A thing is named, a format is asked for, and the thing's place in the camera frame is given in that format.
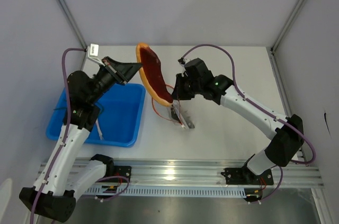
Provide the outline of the clear zip bag orange zipper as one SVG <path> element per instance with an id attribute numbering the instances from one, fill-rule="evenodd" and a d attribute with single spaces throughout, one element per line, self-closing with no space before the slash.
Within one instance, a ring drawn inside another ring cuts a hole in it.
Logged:
<path id="1" fill-rule="evenodd" d="M 153 108 L 153 111 L 161 118 L 173 122 L 175 124 L 179 124 L 183 129 L 194 129 L 195 125 L 191 121 L 190 117 L 185 114 L 185 111 L 183 110 L 181 103 L 179 100 L 173 99 L 171 93 L 169 92 L 169 89 L 174 89 L 171 85 L 165 84 L 166 88 L 166 96 L 171 97 L 171 102 L 168 102 L 167 99 L 162 99 L 158 96 L 158 94 L 151 88 L 147 87 L 147 92 L 151 96 L 151 105 Z M 168 118 L 161 115 L 156 107 L 155 102 L 157 102 L 159 105 L 162 105 L 167 108 L 168 111 Z"/>

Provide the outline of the grey toy fish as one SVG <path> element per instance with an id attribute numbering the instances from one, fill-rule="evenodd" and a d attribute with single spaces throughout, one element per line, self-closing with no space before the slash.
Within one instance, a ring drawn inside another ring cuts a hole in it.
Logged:
<path id="1" fill-rule="evenodd" d="M 184 129 L 194 129 L 195 125 L 186 109 L 178 105 L 172 105 L 169 108 L 170 118 L 178 122 Z"/>

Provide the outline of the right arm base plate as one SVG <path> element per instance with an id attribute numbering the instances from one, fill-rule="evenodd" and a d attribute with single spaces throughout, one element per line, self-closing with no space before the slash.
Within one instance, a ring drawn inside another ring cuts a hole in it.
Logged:
<path id="1" fill-rule="evenodd" d="M 261 175 L 255 175 L 247 167 L 228 167 L 220 173 L 227 185 L 273 185 L 273 175 L 270 169 Z"/>

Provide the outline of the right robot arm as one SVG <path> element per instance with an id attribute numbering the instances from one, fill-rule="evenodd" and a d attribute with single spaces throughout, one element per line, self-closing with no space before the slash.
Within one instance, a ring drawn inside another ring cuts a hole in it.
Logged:
<path id="1" fill-rule="evenodd" d="M 180 59 L 180 63 L 183 71 L 176 75 L 173 99 L 191 100 L 202 95 L 206 100 L 236 112 L 270 139 L 266 148 L 244 164 L 242 178 L 245 182 L 255 183 L 266 170 L 289 164 L 304 143 L 300 117 L 268 111 L 262 104 L 250 100 L 233 79 L 225 75 L 214 76 L 200 58 L 188 62 Z"/>

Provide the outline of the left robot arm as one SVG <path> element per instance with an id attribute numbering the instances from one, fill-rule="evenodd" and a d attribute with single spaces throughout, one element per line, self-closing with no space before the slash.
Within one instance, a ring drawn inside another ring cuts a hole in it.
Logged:
<path id="1" fill-rule="evenodd" d="M 67 107 L 59 139 L 33 187 L 24 187 L 19 194 L 31 212 L 30 223 L 34 222 L 35 214 L 65 222 L 72 215 L 78 199 L 94 183 L 123 178 L 116 175 L 113 158 L 101 154 L 94 155 L 74 178 L 68 177 L 99 117 L 101 109 L 96 103 L 114 84 L 129 82 L 141 67 L 139 62 L 118 62 L 104 57 L 93 77 L 81 70 L 66 77 Z"/>

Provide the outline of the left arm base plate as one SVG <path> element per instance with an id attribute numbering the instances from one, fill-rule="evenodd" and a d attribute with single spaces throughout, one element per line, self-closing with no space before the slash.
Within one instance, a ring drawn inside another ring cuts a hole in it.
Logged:
<path id="1" fill-rule="evenodd" d="M 114 176 L 123 176 L 126 179 L 128 179 L 128 181 L 130 181 L 131 174 L 132 174 L 131 166 L 115 166 L 114 167 L 114 172 L 113 172 Z M 127 182 L 125 179 L 122 179 L 122 178 L 113 178 L 111 181 L 113 183 L 126 183 Z"/>

